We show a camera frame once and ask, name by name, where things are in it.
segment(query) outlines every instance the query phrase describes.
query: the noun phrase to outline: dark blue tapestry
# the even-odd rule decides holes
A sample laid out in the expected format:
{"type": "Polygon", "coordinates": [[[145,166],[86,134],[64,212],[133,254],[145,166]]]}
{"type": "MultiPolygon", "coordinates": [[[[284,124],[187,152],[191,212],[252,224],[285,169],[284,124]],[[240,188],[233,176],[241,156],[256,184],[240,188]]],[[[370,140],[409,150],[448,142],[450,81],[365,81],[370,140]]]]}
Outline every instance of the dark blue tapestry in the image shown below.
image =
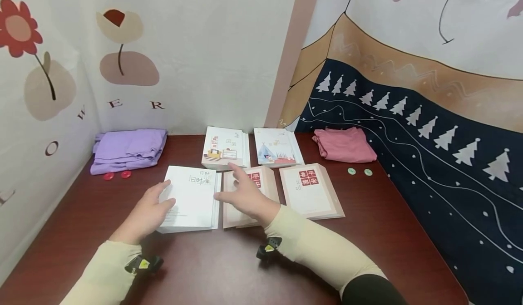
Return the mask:
{"type": "Polygon", "coordinates": [[[296,132],[354,126],[471,301],[523,304],[523,134],[455,115],[328,59],[296,132]]]}

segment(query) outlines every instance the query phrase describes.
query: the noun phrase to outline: wooden table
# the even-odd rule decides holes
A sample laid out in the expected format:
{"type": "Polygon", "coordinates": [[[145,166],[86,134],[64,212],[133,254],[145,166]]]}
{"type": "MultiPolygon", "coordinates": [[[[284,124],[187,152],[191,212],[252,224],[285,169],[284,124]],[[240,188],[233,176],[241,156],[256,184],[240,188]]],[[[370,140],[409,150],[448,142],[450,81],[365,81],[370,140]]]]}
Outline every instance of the wooden table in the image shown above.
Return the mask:
{"type": "MultiPolygon", "coordinates": [[[[347,237],[385,272],[410,305],[466,305],[467,297],[378,162],[347,164],[320,157],[311,134],[296,134],[306,163],[327,168],[346,218],[318,223],[347,237]],[[353,167],[357,174],[347,173],[353,167]],[[363,174],[370,168],[374,174],[363,174]]],[[[156,167],[112,181],[89,174],[87,163],[30,249],[0,289],[0,304],[57,305],[97,247],[130,213],[168,165],[201,167],[204,136],[170,136],[156,167]]],[[[256,164],[251,136],[251,162],[256,164]]],[[[278,171],[276,180],[281,183],[278,171]]],[[[285,203],[279,186],[280,201],[285,203]]],[[[145,254],[164,258],[155,276],[137,278],[124,304],[339,304],[336,291],[306,268],[282,258],[256,258],[260,227],[161,235],[145,254]]]]}

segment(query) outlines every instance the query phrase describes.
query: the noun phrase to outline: red button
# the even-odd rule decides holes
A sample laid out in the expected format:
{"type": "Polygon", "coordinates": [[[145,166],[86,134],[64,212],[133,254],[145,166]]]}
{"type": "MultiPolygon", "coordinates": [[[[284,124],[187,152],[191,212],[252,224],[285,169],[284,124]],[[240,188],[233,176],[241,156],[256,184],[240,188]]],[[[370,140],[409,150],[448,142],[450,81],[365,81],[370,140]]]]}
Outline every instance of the red button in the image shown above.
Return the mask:
{"type": "Polygon", "coordinates": [[[114,178],[114,172],[108,172],[108,173],[104,174],[104,180],[109,181],[113,178],[114,178]]]}
{"type": "Polygon", "coordinates": [[[125,170],[124,172],[122,172],[121,176],[122,178],[127,179],[131,177],[131,172],[129,170],[125,170]]]}

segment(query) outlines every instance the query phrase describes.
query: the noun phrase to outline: folded purple cloth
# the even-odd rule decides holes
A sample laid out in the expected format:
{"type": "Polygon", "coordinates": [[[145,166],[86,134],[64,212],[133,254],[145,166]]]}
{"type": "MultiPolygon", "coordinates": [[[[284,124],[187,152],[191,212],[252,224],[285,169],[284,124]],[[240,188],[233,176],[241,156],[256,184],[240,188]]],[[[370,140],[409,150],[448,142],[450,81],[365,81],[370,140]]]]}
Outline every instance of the folded purple cloth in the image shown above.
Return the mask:
{"type": "Polygon", "coordinates": [[[165,129],[99,133],[93,146],[95,161],[91,174],[152,167],[158,164],[166,140],[165,129]]]}

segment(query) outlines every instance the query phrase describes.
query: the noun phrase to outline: stack of books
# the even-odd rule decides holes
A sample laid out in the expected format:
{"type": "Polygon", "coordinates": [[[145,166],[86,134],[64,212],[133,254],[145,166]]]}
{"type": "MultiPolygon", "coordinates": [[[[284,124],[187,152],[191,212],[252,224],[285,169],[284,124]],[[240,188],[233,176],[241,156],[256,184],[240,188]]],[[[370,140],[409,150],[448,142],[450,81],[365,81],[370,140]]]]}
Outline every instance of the stack of books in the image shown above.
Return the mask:
{"type": "MultiPolygon", "coordinates": [[[[278,188],[276,187],[276,179],[274,178],[274,172],[267,167],[252,167],[245,169],[245,173],[254,182],[262,194],[272,199],[275,202],[280,202],[278,196],[278,188]]],[[[226,172],[223,174],[223,191],[233,192],[236,190],[234,186],[235,178],[232,172],[226,172]]],[[[250,218],[238,211],[231,204],[223,204],[223,228],[231,228],[236,226],[238,228],[244,228],[246,226],[258,226],[258,222],[255,219],[250,218]]]]}
{"type": "MultiPolygon", "coordinates": [[[[236,190],[232,172],[223,175],[217,170],[228,170],[229,162],[244,170],[262,194],[279,202],[274,172],[280,168],[281,183],[287,206],[303,216],[315,219],[345,217],[343,208],[326,168],[320,164],[303,164],[303,157],[293,133],[284,129],[255,129],[256,148],[260,167],[250,168],[248,136],[241,130],[207,128],[202,164],[207,169],[169,166],[165,180],[171,185],[160,195],[159,201],[176,198],[158,232],[185,232],[217,229],[220,203],[214,193],[236,190]]],[[[239,212],[230,204],[223,205],[223,228],[257,226],[258,222],[239,212]]]]}
{"type": "Polygon", "coordinates": [[[161,233],[210,230],[218,228],[220,202],[214,193],[221,191],[222,175],[215,170],[169,166],[168,186],[159,196],[163,202],[176,198],[176,204],[157,229],[161,233]]]}
{"type": "Polygon", "coordinates": [[[202,164],[217,171],[230,170],[228,163],[251,167],[249,135],[238,129],[207,127],[202,164]]]}
{"type": "Polygon", "coordinates": [[[307,164],[280,169],[287,206],[311,220],[344,218],[325,167],[307,164]]]}
{"type": "Polygon", "coordinates": [[[292,167],[304,164],[294,133],[285,129],[255,128],[258,164],[267,167],[292,167]]]}

